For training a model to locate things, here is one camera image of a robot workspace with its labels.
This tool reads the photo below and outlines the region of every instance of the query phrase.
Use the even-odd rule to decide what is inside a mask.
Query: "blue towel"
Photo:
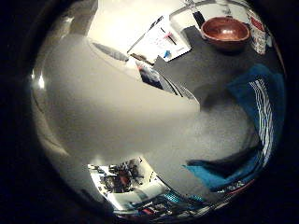
[[[272,73],[262,64],[254,65],[246,74],[231,82],[228,90],[253,121],[261,145],[251,151],[244,164],[228,175],[220,172],[219,165],[208,161],[184,165],[211,191],[224,190],[230,186],[242,187],[254,179],[277,147],[285,118],[286,93],[283,75]]]

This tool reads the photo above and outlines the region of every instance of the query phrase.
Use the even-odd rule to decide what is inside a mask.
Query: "light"
[[[39,77],[38,86],[40,89],[45,89],[45,81],[42,75]]]
[[[32,70],[31,79],[35,79],[35,78],[36,78],[35,70]]]

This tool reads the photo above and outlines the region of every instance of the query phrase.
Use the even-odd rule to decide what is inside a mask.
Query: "copper bowl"
[[[249,28],[244,23],[227,17],[205,21],[201,30],[209,43],[228,52],[242,50],[250,37]]]

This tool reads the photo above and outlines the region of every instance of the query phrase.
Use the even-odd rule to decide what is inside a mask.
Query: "gray carpet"
[[[273,71],[282,72],[282,69],[273,49],[267,49],[262,56],[247,44],[241,53],[227,55],[203,40],[195,27],[184,32],[192,50],[168,63],[158,58],[154,69],[191,91],[200,102],[201,112],[186,131],[185,148],[157,148],[145,157],[160,178],[177,192],[215,200],[220,195],[208,196],[208,189],[181,165],[190,160],[239,160],[255,146],[258,135],[253,123],[226,90],[226,84],[255,63],[263,63]]]

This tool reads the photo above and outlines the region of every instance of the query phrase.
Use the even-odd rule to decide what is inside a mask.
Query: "striped towel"
[[[235,191],[251,182],[278,146],[285,118],[283,75],[272,73],[262,64],[255,64],[246,74],[231,82],[228,90],[253,121],[261,144],[250,152],[244,164],[228,175],[219,165],[208,161],[184,165],[211,191]]]

